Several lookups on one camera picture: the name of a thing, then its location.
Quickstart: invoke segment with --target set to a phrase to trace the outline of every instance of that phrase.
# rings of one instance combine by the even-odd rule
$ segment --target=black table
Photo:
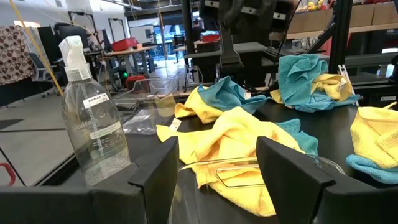
[[[302,129],[309,135],[315,136],[319,141],[318,153],[320,156],[331,159],[338,163],[347,175],[362,180],[372,185],[381,185],[376,181],[345,164],[346,156],[354,153],[353,143],[349,128],[356,116],[357,107],[344,106],[330,111],[317,112],[315,114],[302,113],[283,105],[278,105],[268,101],[263,107],[259,108],[254,114],[261,121],[283,122],[290,119],[299,118]],[[211,129],[213,124],[202,124],[196,117],[183,118],[178,131],[189,132]],[[140,134],[127,134],[130,155],[136,159],[149,149],[155,148],[160,143],[156,135],[144,136]],[[47,177],[44,185],[84,185],[83,174],[77,166],[76,161],[70,159],[58,171]],[[206,187],[197,189],[195,175],[193,172],[184,172],[178,178],[178,184],[184,192],[189,192],[190,202],[195,206],[189,206],[190,215],[180,217],[175,223],[190,223],[192,214],[199,217],[200,223],[278,223],[276,216],[257,217],[231,203],[227,199],[218,195],[214,190]]]

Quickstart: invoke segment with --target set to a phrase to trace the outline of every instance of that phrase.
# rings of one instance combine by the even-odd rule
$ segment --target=floor
[[[183,79],[184,64],[175,60],[155,62],[158,67],[151,78],[178,77]],[[34,185],[45,174],[73,153],[62,119],[61,96],[26,98],[0,108],[0,120],[22,121],[0,129],[0,148],[14,165],[26,185]],[[0,185],[9,181],[0,169]]]

